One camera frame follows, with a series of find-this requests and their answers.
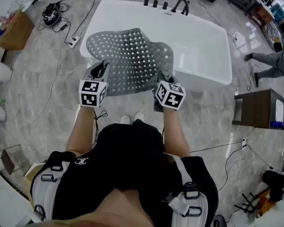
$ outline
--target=white logo on shirt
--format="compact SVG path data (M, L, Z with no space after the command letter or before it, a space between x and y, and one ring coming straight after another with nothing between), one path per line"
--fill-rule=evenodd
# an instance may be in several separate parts
M77 165L85 165L86 164L86 160L88 159L88 157L87 158L79 158L79 159L77 159L77 160L79 160L79 162L76 162L75 161L75 163L77 164Z

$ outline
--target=faucet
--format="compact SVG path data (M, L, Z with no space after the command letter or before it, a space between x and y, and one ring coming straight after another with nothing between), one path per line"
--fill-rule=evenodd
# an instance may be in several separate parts
M175 13L176 10L177 10L177 7L179 6L179 4L180 4L181 1L183 1L183 2L185 3L185 7L184 7L183 11L181 12L181 14L184 14L184 13L185 13L185 15L187 16L187 15L188 15L189 7L188 7L188 2L187 2L186 0L179 0L179 1L177 2L177 4L175 5L175 7L174 7L171 11L172 11L173 13Z

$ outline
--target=person's arm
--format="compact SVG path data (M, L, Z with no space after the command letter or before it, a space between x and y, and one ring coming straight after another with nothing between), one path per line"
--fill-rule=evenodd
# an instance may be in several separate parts
M190 149L176 110L163 107L163 115L165 152L179 157L189 157Z
M81 107L66 150L79 156L91 149L93 142L94 108Z

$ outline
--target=backpack strap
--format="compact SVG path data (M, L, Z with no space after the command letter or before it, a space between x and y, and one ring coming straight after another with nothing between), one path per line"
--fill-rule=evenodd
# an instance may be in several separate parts
M175 197L169 206L173 209L172 227L204 227L208 213L206 196L201 193L192 181L185 166L178 156L174 158L182 177L183 192Z
M39 218L50 220L53 218L53 206L58 186L70 162L62 161L53 166L45 167L35 177L32 186L32 198L35 205L34 213Z

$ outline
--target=gray marble floor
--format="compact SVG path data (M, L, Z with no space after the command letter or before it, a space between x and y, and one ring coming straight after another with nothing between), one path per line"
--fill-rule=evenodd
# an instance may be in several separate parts
M61 151L65 148L78 109L79 80L87 65L80 55L80 45L73 50L63 44L57 78L53 84L49 103L32 124L20 125L32 122L41 112L49 96L63 32L54 33L48 28L38 31L37 26L40 24L42 9L49 2L56 1L59 0L48 0L34 5L36 27L23 51L8 52L6 64L13 68L13 76L10 82L0 83L0 99L6 100L6 103L0 103L7 113L6 122L17 122L0 123L0 148L20 143L21 157L27 158L31 164L45 160L53 150ZM70 9L63 16L68 18L72 25L78 25L88 12L92 1L65 0L70 5ZM167 1L169 5L177 2L177 0L159 0L160 3L163 1ZM197 0L189 1L191 14L214 22ZM99 2L100 0L96 1L95 8L86 23L90 21ZM252 127L231 124L234 117L234 95L236 92L240 94L247 92L251 67L256 64L261 70L268 68L255 61L244 63L240 51L270 53L272 49L261 30L237 7L228 4L227 0L217 0L214 5L210 5L206 0L199 2L208 8L209 13L231 36L236 37L237 41L234 42L229 36L232 83L210 92L188 92L186 101L178 112L190 148L193 151L229 144L248 136L248 144L269 165L280 169L284 160L284 156L281 156L284 149L284 131L253 130ZM261 80L258 90L268 88L284 96L284 78ZM153 112L152 108L151 92L107 98L102 108L96 109L98 114L104 109L108 112L107 118L99 120L99 127L102 129L108 124L119 122L121 116L125 114L133 118L136 112L141 111L145 114L148 124L162 131L162 114ZM203 157L217 188L221 188L226 181L226 159L239 147L240 144L235 144L192 155ZM241 193L248 194L258 185L260 173L264 169L267 169L267 166L249 148L234 153L227 163L228 181L219 191L218 213L229 217L235 210L233 205L243 201ZM14 173L8 178L24 191L22 173Z

